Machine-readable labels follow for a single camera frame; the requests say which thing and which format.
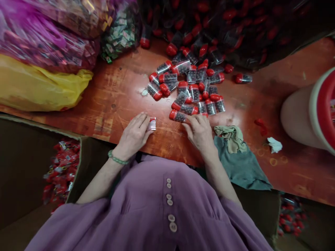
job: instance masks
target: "white bucket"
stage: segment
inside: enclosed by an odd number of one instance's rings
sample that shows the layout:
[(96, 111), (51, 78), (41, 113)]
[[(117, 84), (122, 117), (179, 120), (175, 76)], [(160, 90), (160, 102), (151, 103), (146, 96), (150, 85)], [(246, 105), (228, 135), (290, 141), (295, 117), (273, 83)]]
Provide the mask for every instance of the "white bucket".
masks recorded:
[(281, 109), (281, 123), (294, 140), (325, 149), (335, 155), (335, 126), (330, 116), (330, 100), (335, 96), (335, 67), (312, 85), (289, 96)]

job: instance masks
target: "jade bracelet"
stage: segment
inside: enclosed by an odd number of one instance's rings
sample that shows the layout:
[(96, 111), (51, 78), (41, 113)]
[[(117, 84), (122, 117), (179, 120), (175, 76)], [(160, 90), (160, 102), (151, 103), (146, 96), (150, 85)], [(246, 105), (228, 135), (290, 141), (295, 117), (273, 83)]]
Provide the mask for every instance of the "jade bracelet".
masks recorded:
[(108, 152), (108, 157), (110, 157), (111, 159), (113, 159), (116, 163), (119, 163), (121, 165), (127, 165), (129, 163), (129, 161), (123, 161), (123, 160), (120, 160), (120, 159), (114, 157), (113, 154), (112, 154), (112, 152), (113, 152), (113, 150), (110, 150)]

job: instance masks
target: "table surface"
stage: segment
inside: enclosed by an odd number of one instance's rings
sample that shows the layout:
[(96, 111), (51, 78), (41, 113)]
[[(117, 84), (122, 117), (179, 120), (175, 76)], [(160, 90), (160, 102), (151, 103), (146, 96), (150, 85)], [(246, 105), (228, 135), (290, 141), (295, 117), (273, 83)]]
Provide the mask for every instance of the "table surface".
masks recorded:
[[(98, 62), (95, 76), (80, 103), (64, 112), (23, 112), (0, 105), (0, 111), (117, 144), (130, 119), (141, 111), (157, 118), (157, 130), (141, 149), (146, 153), (202, 166), (197, 150), (188, 141), (180, 123), (169, 120), (176, 92), (156, 102), (141, 93), (148, 75), (163, 63), (167, 43), (153, 40), (150, 50), (138, 48), (108, 65)], [(253, 74), (253, 82), (238, 85), (233, 74), (218, 84), (226, 112), (210, 116), (212, 126), (236, 125), (273, 187), (277, 190), (335, 206), (335, 156), (325, 150), (292, 140), (280, 123), (280, 108), (291, 93), (313, 84), (335, 66), (335, 47), (322, 39), (303, 50)], [(268, 128), (261, 136), (255, 119)], [(267, 137), (282, 142), (283, 149), (271, 154)]]

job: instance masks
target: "woman's left hand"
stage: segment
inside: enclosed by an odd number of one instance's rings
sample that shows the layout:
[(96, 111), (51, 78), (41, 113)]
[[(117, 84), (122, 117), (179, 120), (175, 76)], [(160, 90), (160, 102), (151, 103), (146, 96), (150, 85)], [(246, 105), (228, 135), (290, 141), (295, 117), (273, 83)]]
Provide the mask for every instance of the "woman's left hand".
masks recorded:
[(113, 150), (113, 156), (127, 161), (137, 153), (147, 142), (150, 134), (154, 131), (147, 131), (150, 123), (150, 116), (141, 112), (135, 116), (123, 131), (119, 144)]

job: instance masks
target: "purple dress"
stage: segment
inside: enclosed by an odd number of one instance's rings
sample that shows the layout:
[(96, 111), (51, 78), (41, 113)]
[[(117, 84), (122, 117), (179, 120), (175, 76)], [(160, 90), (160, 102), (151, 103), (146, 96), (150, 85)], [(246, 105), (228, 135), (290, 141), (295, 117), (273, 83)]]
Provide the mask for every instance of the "purple dress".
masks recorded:
[(59, 207), (26, 250), (269, 250), (246, 212), (184, 163), (145, 156), (111, 200)]

